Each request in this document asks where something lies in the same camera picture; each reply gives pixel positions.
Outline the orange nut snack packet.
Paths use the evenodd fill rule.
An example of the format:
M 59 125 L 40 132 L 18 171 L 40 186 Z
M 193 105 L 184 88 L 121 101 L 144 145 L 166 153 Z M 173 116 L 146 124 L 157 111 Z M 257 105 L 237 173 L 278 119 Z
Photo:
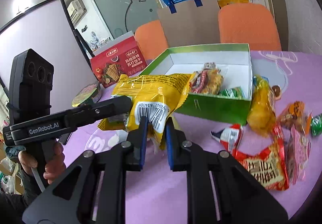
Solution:
M 283 128 L 290 130 L 294 126 L 299 133 L 308 135 L 311 128 L 312 111 L 306 109 L 304 102 L 295 101 L 282 111 L 276 121 Z

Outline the red yellow galette snack bag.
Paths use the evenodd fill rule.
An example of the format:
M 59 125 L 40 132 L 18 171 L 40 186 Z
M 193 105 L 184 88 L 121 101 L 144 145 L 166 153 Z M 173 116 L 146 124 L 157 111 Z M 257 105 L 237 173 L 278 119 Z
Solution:
M 204 68 L 193 73 L 189 81 L 190 93 L 217 95 L 223 83 L 221 70 L 214 62 L 205 63 Z

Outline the instant noodle bowl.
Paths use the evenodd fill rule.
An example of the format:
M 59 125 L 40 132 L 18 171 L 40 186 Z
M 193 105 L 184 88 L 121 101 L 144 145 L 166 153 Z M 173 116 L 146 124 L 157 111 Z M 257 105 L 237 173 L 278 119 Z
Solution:
M 84 87 L 71 102 L 72 107 L 81 107 L 95 104 L 102 96 L 100 82 L 92 83 Z

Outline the red white small packet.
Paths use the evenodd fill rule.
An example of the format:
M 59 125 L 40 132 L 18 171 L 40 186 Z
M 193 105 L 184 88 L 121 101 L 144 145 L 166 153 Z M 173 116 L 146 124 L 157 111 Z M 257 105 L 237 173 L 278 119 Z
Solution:
M 243 134 L 244 129 L 240 124 L 233 124 L 218 132 L 210 132 L 211 137 L 217 142 L 221 143 L 223 147 L 231 154 L 237 151 Z

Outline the red cracker box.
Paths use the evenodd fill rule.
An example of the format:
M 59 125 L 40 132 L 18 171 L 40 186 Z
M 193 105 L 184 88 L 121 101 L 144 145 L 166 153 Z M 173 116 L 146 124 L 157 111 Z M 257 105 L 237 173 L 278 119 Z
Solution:
M 132 76 L 147 67 L 132 31 L 99 48 L 90 63 L 92 72 L 104 88 L 117 83 L 122 74 Z

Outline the purple tablecloth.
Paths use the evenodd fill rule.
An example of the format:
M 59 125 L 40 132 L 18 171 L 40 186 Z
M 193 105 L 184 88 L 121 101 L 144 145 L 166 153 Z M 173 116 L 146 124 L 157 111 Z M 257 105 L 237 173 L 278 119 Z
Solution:
M 146 144 L 147 121 L 130 133 L 128 145 L 80 155 L 64 176 L 71 177 L 69 200 L 60 201 L 56 223 L 142 223 L 153 212 L 152 223 L 285 223 L 286 210 L 246 169 L 221 150 L 203 150 L 175 129 L 169 119 L 164 136 L 169 167 L 155 168 L 156 185 L 164 189 L 165 176 L 180 179 L 178 186 L 164 191 L 164 202 L 154 194 L 152 182 L 143 170 L 145 153 L 137 143 Z

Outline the yellow wrapped cake snack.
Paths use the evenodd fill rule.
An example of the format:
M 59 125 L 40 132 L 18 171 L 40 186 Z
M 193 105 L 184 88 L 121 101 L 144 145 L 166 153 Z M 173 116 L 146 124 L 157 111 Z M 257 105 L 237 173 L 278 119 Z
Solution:
M 256 75 L 254 80 L 256 84 L 247 123 L 253 132 L 262 137 L 269 137 L 276 123 L 275 94 L 263 77 Z

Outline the pink snack packet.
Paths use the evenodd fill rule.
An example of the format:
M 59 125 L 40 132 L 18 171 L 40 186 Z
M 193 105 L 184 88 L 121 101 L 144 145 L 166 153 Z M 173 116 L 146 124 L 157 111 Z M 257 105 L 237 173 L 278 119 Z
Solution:
M 299 132 L 293 124 L 290 130 L 286 159 L 289 182 L 292 185 L 295 185 L 299 180 L 304 180 L 310 152 L 310 139 L 307 135 Z

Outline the orange chair left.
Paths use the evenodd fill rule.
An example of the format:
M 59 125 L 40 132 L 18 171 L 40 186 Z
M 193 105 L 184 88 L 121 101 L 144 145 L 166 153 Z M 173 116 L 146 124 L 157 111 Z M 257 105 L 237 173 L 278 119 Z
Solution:
M 135 39 L 145 60 L 154 60 L 169 46 L 159 20 L 141 25 L 135 31 Z

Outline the white air conditioner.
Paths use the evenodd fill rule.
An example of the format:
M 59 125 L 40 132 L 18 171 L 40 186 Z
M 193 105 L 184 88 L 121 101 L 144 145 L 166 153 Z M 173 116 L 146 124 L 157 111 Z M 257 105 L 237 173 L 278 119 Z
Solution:
M 76 25 L 87 12 L 87 9 L 82 0 L 71 1 L 67 10 L 73 25 Z

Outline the small green candy packet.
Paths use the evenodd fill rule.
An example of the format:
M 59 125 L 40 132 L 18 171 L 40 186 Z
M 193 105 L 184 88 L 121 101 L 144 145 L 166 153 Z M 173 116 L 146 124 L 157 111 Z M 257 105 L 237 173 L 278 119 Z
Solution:
M 313 137 L 317 137 L 322 133 L 322 114 L 312 117 L 311 133 Z

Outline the green open gift box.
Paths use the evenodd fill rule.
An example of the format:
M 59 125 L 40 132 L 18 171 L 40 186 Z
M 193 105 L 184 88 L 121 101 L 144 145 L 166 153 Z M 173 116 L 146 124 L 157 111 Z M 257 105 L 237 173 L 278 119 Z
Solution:
M 253 85 L 248 44 L 170 47 L 142 74 L 192 75 L 188 96 L 177 113 L 223 123 L 247 123 Z

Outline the brown cardboard sheet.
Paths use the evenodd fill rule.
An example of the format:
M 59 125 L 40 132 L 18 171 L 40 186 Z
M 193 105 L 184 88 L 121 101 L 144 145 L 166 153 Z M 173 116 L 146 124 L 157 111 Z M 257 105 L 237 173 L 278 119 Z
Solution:
M 176 12 L 170 8 L 157 10 L 168 46 L 189 46 L 199 44 L 218 44 L 221 42 L 218 25 L 219 5 L 217 0 L 201 0 L 196 6 L 194 0 L 175 5 Z

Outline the orange chair right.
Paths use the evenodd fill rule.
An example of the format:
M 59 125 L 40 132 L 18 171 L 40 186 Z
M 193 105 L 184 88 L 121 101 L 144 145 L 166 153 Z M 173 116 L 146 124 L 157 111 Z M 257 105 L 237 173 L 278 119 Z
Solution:
M 253 51 L 281 51 L 276 22 L 260 4 L 235 3 L 218 12 L 221 43 L 244 43 Z

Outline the black frame whiteboard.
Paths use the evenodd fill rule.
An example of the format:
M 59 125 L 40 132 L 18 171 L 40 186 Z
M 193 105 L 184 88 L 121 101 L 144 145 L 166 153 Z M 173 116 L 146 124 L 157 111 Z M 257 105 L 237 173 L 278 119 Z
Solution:
M 33 49 L 54 67 L 50 113 L 72 108 L 80 90 L 97 82 L 74 30 L 64 0 L 39 3 L 1 27 L 1 84 L 8 97 L 14 57 Z

